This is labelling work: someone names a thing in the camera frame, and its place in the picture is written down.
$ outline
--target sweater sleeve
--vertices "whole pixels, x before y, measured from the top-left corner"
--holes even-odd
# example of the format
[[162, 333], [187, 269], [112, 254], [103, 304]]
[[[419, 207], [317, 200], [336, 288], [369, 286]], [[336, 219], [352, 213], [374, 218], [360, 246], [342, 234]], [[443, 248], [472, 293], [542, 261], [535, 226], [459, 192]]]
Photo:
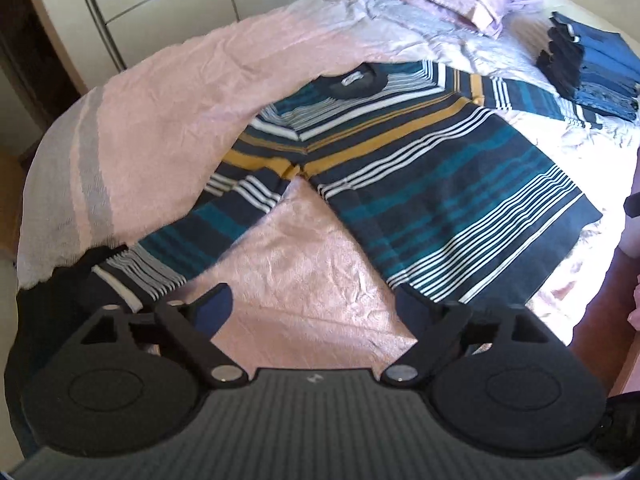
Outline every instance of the sweater sleeve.
[[275, 207], [300, 167], [289, 153], [265, 147], [251, 129], [225, 155], [186, 216], [92, 269], [80, 291], [82, 307], [92, 312], [119, 304], [139, 311], [212, 267]]
[[565, 121], [580, 128], [601, 129], [597, 115], [545, 89], [524, 81], [469, 74], [442, 65], [446, 70], [445, 88], [471, 99], [475, 104], [494, 110], [530, 112]]

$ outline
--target clothing label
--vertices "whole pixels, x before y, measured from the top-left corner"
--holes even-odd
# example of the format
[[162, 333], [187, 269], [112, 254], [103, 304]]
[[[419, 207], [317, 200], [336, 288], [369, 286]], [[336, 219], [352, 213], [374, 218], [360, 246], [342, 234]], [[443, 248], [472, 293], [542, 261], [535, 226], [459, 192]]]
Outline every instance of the clothing label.
[[340, 83], [342, 83], [342, 86], [349, 86], [354, 81], [357, 81], [358, 79], [362, 79], [363, 77], [364, 77], [364, 74], [362, 72], [360, 72], [360, 70], [358, 70], [357, 72], [354, 72], [353, 74], [349, 74], [342, 81], [340, 81]]

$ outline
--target stack of folded clothes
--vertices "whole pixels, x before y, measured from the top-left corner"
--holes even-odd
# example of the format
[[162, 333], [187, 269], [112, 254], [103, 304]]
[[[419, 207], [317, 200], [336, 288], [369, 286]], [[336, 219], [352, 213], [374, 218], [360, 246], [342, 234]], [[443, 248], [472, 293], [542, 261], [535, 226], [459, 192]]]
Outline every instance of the stack of folded clothes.
[[625, 40], [559, 12], [551, 21], [551, 55], [542, 51], [536, 65], [558, 93], [597, 114], [635, 121], [640, 59]]

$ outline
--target pink bedsheet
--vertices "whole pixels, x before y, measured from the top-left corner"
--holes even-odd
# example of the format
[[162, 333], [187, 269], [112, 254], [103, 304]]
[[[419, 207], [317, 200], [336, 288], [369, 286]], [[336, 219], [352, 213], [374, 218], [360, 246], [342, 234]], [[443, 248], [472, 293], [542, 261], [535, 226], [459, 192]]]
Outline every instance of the pink bedsheet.
[[[517, 41], [458, 30], [398, 0], [300, 0], [171, 46], [94, 89], [45, 136], [26, 186], [20, 285], [47, 279], [54, 266], [76, 261], [89, 247], [133, 243], [183, 216], [266, 104], [363, 61], [417, 59], [549, 88]], [[627, 155], [635, 156], [638, 136], [621, 121], [587, 132], [527, 114], [506, 118], [604, 213], [529, 305], [568, 340], [622, 232], [625, 182], [630, 186], [635, 167]], [[590, 184], [594, 160], [612, 161], [606, 175], [620, 193]], [[379, 372], [414, 343], [391, 291], [302, 180], [215, 267], [174, 296], [190, 301], [222, 281], [236, 301], [214, 341], [250, 372]]]

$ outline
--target wooden floor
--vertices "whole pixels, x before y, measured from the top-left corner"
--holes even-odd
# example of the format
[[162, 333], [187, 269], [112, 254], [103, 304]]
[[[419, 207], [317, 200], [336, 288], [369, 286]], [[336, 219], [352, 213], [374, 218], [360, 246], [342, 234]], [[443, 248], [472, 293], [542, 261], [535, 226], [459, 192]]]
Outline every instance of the wooden floor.
[[636, 334], [626, 318], [636, 307], [633, 293], [638, 274], [640, 260], [616, 249], [602, 288], [574, 328], [569, 346], [607, 391], [613, 387]]

